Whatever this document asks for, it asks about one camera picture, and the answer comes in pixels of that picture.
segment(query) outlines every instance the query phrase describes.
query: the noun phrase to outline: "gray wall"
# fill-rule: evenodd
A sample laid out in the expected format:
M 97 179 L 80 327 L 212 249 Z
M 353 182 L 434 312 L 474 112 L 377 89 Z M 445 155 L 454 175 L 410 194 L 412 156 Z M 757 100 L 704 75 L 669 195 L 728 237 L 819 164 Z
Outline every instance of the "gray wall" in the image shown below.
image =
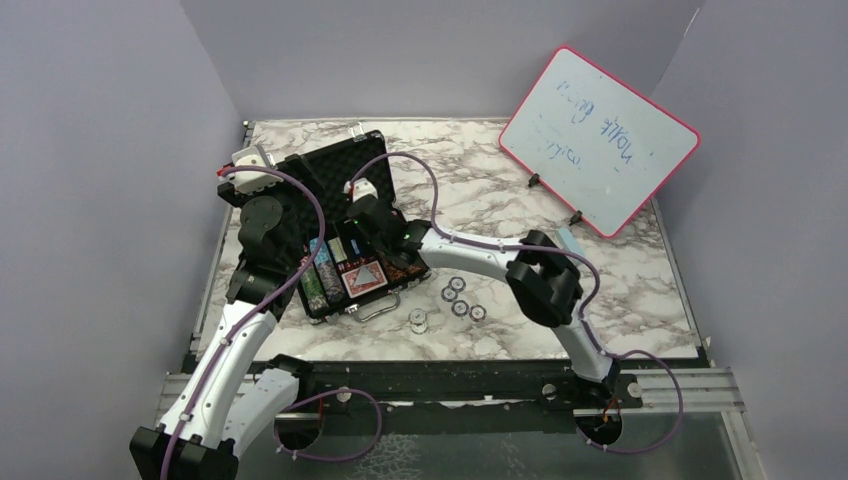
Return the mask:
M 848 3 L 709 0 L 654 98 L 703 143 L 659 197 L 772 479 L 848 471 Z
M 182 0 L 245 118 L 512 115 L 568 43 L 649 94 L 703 0 Z
M 239 117 L 176 0 L 0 7 L 0 478 L 137 477 Z

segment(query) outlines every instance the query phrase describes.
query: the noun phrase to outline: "open case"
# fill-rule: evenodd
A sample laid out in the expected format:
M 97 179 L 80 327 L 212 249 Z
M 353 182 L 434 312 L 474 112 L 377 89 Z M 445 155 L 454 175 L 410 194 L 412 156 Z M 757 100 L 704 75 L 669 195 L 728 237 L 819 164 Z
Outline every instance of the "open case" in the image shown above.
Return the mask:
M 399 291 L 417 285 L 429 275 L 423 264 L 399 269 L 371 248 L 368 241 L 347 218 L 351 204 L 344 185 L 368 161 L 386 153 L 383 135 L 374 130 L 304 154 L 294 154 L 277 163 L 281 171 L 303 182 L 315 193 L 324 210 L 326 234 L 324 246 L 314 264 L 304 273 L 297 291 L 309 318 L 315 323 L 340 313 L 350 313 L 359 321 L 392 310 L 400 303 Z M 377 190 L 380 201 L 392 205 L 395 189 L 388 160 L 372 165 L 364 177 Z M 241 207 L 247 198 L 232 185 L 219 187 L 219 196 L 233 206 Z M 302 196 L 293 199 L 297 223 L 305 235 L 301 261 L 306 261 L 318 237 L 318 218 Z M 387 295 L 394 295 L 395 305 L 363 317 L 358 309 Z

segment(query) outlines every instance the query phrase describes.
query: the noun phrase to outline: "marble tabletop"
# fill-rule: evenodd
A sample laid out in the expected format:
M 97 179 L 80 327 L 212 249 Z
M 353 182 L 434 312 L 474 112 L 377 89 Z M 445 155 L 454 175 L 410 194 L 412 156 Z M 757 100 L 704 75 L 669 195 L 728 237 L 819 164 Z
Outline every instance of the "marble tabletop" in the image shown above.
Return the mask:
M 352 120 L 262 121 L 252 141 L 276 160 L 351 136 Z M 538 229 L 555 238 L 572 212 L 543 187 L 528 189 L 528 173 L 498 147 L 505 121 L 498 120 L 367 120 L 365 131 L 380 130 L 388 150 L 413 153 L 436 172 L 439 181 L 438 221 L 461 232 L 519 237 Z M 428 218 L 433 190 L 417 164 L 390 160 L 397 206 L 407 218 Z M 208 346 L 225 303 L 227 282 L 241 250 L 234 211 L 223 239 L 212 283 L 199 353 Z M 675 280 L 657 217 L 650 203 L 613 239 L 599 237 L 583 225 L 571 227 L 586 256 L 601 272 L 601 290 L 588 308 L 601 339 L 610 350 L 633 348 L 666 358 L 697 356 L 699 345 Z M 581 283 L 589 291 L 592 277 L 583 269 Z M 451 313 L 440 297 L 448 280 L 461 275 L 468 283 L 460 299 L 486 308 L 482 322 Z M 278 353 L 308 360 L 476 360 L 567 357 L 551 331 L 527 320 L 506 284 L 450 269 L 433 271 L 417 287 L 401 293 L 395 311 L 359 323 L 349 315 L 311 324 L 295 295 L 256 360 Z M 390 298 L 362 307 L 363 314 L 390 305 Z M 428 330 L 411 331 L 409 312 L 427 314 Z

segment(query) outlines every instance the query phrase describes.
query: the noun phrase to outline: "red whiteboard frame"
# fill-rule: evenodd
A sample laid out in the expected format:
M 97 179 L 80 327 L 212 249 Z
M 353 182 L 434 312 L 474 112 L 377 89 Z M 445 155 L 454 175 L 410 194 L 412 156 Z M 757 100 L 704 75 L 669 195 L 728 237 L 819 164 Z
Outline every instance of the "red whiteboard frame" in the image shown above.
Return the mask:
M 621 232 L 621 229 L 622 229 L 622 228 L 624 228 L 624 226 L 625 226 L 625 225 L 627 225 L 628 223 L 630 223 L 630 221 L 631 221 L 631 220 L 633 220 L 633 217 L 634 217 L 634 216 L 636 216 L 636 214 L 637 214 L 637 213 L 639 213 L 639 210 L 641 210 L 641 209 L 642 209 L 642 207 L 645 205 L 645 203 L 647 203 L 647 202 L 648 202 L 648 200 L 650 200 L 650 199 L 651 199 L 651 197 L 653 197 L 653 196 L 654 196 L 654 194 L 656 194 L 656 193 L 657 193 L 657 190 L 659 190 L 659 189 L 660 189 L 660 187 L 662 187 L 663 185 L 665 185 L 665 183 L 668 181 L 668 179 L 669 179 L 672 175 L 674 175 L 674 172 L 676 172 L 676 171 L 680 168 L 680 166 L 681 166 L 681 165 L 683 165 L 683 163 L 685 163 L 685 162 L 686 162 L 686 160 L 688 160 L 690 156 L 692 156 L 692 153 L 694 153 L 694 152 L 695 152 L 695 150 L 697 150 L 697 149 L 698 149 L 698 147 L 701 145 L 701 134 L 700 134 L 700 133 L 698 133 L 698 131 L 697 131 L 697 130 L 695 130 L 694 128 L 692 128 L 689 124 L 687 124 L 686 122 L 684 122 L 684 121 L 680 120 L 679 118 L 677 118 L 675 115 L 673 115 L 673 114 L 672 114 L 671 112 L 669 112 L 668 110 L 664 109 L 664 108 L 663 108 L 663 107 L 661 107 L 660 105 L 657 105 L 657 104 L 656 104 L 656 102 L 652 101 L 650 98 L 648 98 L 648 97 L 646 97 L 646 96 L 642 95 L 641 93 L 637 92 L 636 90 L 634 90 L 634 89 L 633 89 L 633 87 L 631 87 L 630 85 L 628 85 L 628 84 L 626 84 L 626 83 L 622 82 L 622 81 L 621 81 L 621 80 L 619 80 L 619 79 L 618 79 L 615 75 L 613 75 L 613 74 L 609 73 L 608 71 L 606 71 L 606 70 L 604 70 L 603 68 L 601 68 L 601 66 L 599 66 L 599 65 L 598 65 L 598 64 L 596 64 L 595 62 L 593 62 L 593 61 L 589 60 L 588 58 L 586 58 L 584 55 L 582 55 L 582 54 L 581 54 L 580 52 L 578 52 L 577 50 L 574 50 L 573 48 L 571 48 L 571 47 L 570 47 L 570 46 L 568 46 L 568 45 L 563 45 L 563 46 L 561 46 L 561 47 L 557 48 L 557 49 L 556 49 L 556 51 L 554 51 L 554 54 L 551 56 L 551 59 L 550 59 L 550 60 L 548 60 L 548 64 L 547 64 L 547 65 L 545 65 L 545 69 L 544 69 L 544 70 L 542 70 L 542 73 L 540 73 L 540 74 L 539 74 L 539 77 L 538 77 L 538 78 L 536 78 L 536 81 L 535 81 L 535 82 L 533 82 L 533 86 L 532 86 L 532 87 L 530 88 L 530 90 L 527 92 L 527 95 L 525 95 L 525 96 L 524 96 L 524 99 L 523 99 L 523 100 L 521 100 L 521 103 L 518 105 L 518 108 L 516 108 L 516 109 L 515 109 L 515 113 L 513 113 L 513 114 L 512 114 L 512 117 L 510 117 L 510 118 L 509 118 L 509 122 L 507 122 L 507 124 L 506 124 L 506 126 L 503 128 L 503 130 L 501 130 L 500 135 L 498 135 L 498 145 L 500 145 L 501 149 L 502 149 L 503 151 L 505 151 L 505 152 L 506 152 L 506 153 L 507 153 L 510 157 L 512 157 L 512 158 L 513 158 L 513 160 L 515 160 L 516 162 L 518 162 L 518 164 L 519 164 L 519 165 L 521 165 L 522 167 L 524 167 L 524 169 L 525 169 L 525 170 L 527 170 L 528 172 L 530 172 L 530 174 L 534 174 L 534 173 L 536 173 L 536 172 L 534 172 L 532 169 L 530 169 L 530 167 L 528 167 L 528 166 L 527 166 L 527 164 L 525 164 L 523 161 L 521 161 L 521 159 L 520 159 L 520 158 L 518 158 L 517 156 L 515 156 L 515 154 L 513 154 L 513 153 L 512 153 L 512 152 L 511 152 L 511 151 L 510 151 L 510 150 L 509 150 L 509 149 L 508 149 L 508 148 L 507 148 L 507 147 L 503 144 L 503 134 L 504 134 L 504 132 L 506 131 L 506 129 L 507 129 L 507 128 L 509 128 L 509 125 L 512 123 L 512 120 L 515 118 L 515 116 L 516 116 L 516 115 L 518 115 L 518 112 L 521 110 L 521 107 L 523 107 L 523 106 L 524 106 L 524 102 L 526 102 L 526 101 L 527 101 L 527 98 L 530 96 L 530 93 L 533 91 L 533 89 L 534 89 L 534 88 L 536 88 L 536 84 L 538 84 L 538 83 L 539 83 L 539 80 L 542 78 L 542 76 L 544 76 L 544 75 L 545 75 L 545 72 L 547 72 L 547 71 L 548 71 L 548 67 L 550 67 L 550 66 L 551 66 L 551 63 L 553 63 L 554 58 L 556 58 L 557 54 L 558 54 L 559 52 L 563 51 L 563 50 L 568 50 L 569 52 L 571 52 L 571 53 L 573 53 L 573 54 L 577 55 L 578 57 L 580 57 L 580 59 L 582 59 L 583 61 L 585 61 L 585 62 L 586 62 L 586 63 L 588 63 L 589 65 L 592 65 L 593 67 L 597 68 L 598 70 L 600 70 L 601 72 L 603 72 L 603 73 L 604 73 L 604 75 L 608 76 L 610 79 L 614 80 L 615 82 L 618 82 L 618 84 L 619 84 L 619 85 L 621 85 L 621 86 L 623 86 L 624 88 L 626 88 L 626 89 L 630 90 L 631 92 L 635 93 L 636 95 L 638 95 L 638 96 L 639 96 L 639 98 L 641 98 L 642 100 L 644 100 L 644 101 L 648 102 L 649 104 L 651 104 L 651 106 L 653 106 L 653 107 L 654 107 L 654 108 L 656 108 L 657 110 L 659 110 L 659 111 L 663 112 L 664 114 L 668 115 L 668 116 L 669 116 L 672 120 L 674 120 L 674 121 L 676 121 L 677 123 L 679 123 L 680 125 L 682 125 L 682 126 L 686 127 L 688 130 L 690 130 L 692 133 L 694 133 L 694 134 L 695 134 L 695 146 L 694 146 L 694 147 L 692 147 L 692 150 L 690 150 L 690 151 L 689 151 L 689 153 L 687 153 L 687 154 L 683 157 L 683 159 L 682 159 L 682 160 L 680 160 L 680 163 L 678 163 L 678 164 L 677 164 L 677 166 L 676 166 L 676 167 L 674 167 L 674 169 L 673 169 L 673 170 L 672 170 L 672 171 L 671 171 L 668 175 L 666 175 L 666 177 L 665 177 L 665 178 L 664 178 L 664 179 L 660 182 L 660 184 L 659 184 L 659 185 L 657 185 L 657 188 L 655 188 L 655 189 L 654 189 L 654 190 L 653 190 L 653 191 L 652 191 L 652 192 L 651 192 L 651 193 L 650 193 L 650 194 L 649 194 L 649 195 L 645 198 L 645 200 L 644 200 L 642 203 L 640 203 L 638 207 L 636 207 L 636 210 L 634 210 L 634 211 L 633 211 L 633 213 L 631 213 L 631 214 L 630 214 L 630 216 L 629 216 L 629 217 L 627 217 L 627 220 L 625 220 L 625 221 L 624 221 L 624 223 L 622 223 L 622 224 L 621 224 L 621 226 L 620 226 L 620 227 L 618 227 L 618 230 L 616 230 L 615 232 L 613 232 L 611 235 L 604 235 L 603 233 L 601 233 L 601 231 L 600 231 L 600 230 L 598 230 L 598 227 L 596 227 L 595 225 L 593 225 L 593 224 L 592 224 L 591 222 L 589 222 L 587 219 L 583 219 L 583 221 L 584 221 L 584 222 L 586 222 L 586 224 L 587 224 L 587 225 L 589 225 L 590 227 L 592 227 L 592 230 L 594 230 L 594 231 L 595 231 L 598 235 L 600 235 L 601 237 L 603 237 L 603 238 L 612 238 L 612 237 L 615 237 L 616 235 L 618 235 L 618 234 L 619 234 L 619 232 Z M 577 211 L 577 209 L 576 209 L 576 208 L 574 208 L 574 206 L 573 206 L 573 205 L 571 205 L 571 204 L 568 202 L 568 200 L 566 200 L 565 198 L 563 198 L 563 197 L 562 197 L 562 195 L 560 195 L 560 194 L 558 194 L 557 192 L 555 192 L 555 191 L 554 191 L 554 190 L 553 190 L 553 189 L 552 189 L 552 188 L 551 188 L 551 187 L 550 187 L 547 183 L 545 183 L 545 181 L 544 181 L 543 179 L 541 179 L 541 178 L 540 178 L 540 179 L 539 179 L 539 183 L 541 183 L 541 184 L 542 184 L 542 185 L 543 185 L 546 189 L 548 189 L 548 191 L 549 191 L 549 192 L 551 192 L 552 194 L 554 194 L 554 196 L 555 196 L 555 197 L 559 198 L 559 199 L 562 201 L 562 203 L 566 204 L 566 205 L 568 206 L 568 208 L 570 208 L 572 211 L 575 211 L 575 212 Z

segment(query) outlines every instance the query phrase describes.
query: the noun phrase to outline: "metal handle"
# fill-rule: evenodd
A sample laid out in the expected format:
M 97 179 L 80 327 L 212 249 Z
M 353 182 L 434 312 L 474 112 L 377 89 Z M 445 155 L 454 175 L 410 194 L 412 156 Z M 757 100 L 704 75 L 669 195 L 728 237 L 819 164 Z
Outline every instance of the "metal handle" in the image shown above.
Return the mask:
M 389 293 L 391 293 L 392 296 L 395 297 L 395 303 L 392 304 L 392 305 L 389 305 L 386 308 L 381 308 L 380 310 L 377 310 L 376 312 L 371 313 L 370 315 L 368 315 L 364 318 L 359 316 L 359 305 L 351 305 L 351 306 L 345 308 L 345 312 L 352 315 L 353 318 L 356 319 L 357 322 L 365 323 L 368 320 L 371 320 L 372 318 L 374 318 L 376 316 L 382 315 L 384 313 L 391 312 L 392 310 L 397 310 L 398 307 L 400 307 L 400 293 L 398 293 L 398 292 L 389 292 Z

